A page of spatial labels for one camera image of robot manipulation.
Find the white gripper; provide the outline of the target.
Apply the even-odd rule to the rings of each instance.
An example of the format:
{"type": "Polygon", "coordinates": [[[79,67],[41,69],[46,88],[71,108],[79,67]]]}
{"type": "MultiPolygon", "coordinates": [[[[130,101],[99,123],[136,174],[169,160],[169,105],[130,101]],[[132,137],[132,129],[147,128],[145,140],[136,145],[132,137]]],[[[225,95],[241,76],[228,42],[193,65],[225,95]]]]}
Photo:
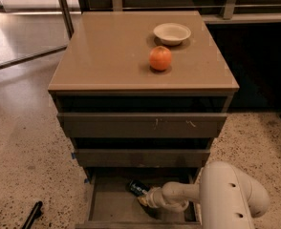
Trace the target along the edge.
{"type": "Polygon", "coordinates": [[[140,196],[138,197],[138,201],[141,205],[148,205],[150,208],[163,208],[165,205],[161,187],[151,188],[146,194],[146,197],[140,196]]]}

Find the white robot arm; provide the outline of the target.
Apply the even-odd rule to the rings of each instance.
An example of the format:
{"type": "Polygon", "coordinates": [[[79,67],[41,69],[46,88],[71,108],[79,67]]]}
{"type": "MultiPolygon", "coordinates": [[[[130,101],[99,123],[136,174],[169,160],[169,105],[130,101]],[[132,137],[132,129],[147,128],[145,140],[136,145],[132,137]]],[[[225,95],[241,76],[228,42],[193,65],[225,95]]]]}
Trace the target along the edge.
{"type": "Polygon", "coordinates": [[[189,202],[200,205],[203,229],[255,229],[253,219],[265,215],[270,196],[255,178],[235,166],[213,161],[197,184],[170,181],[138,197],[149,208],[183,212],[189,202]]]}

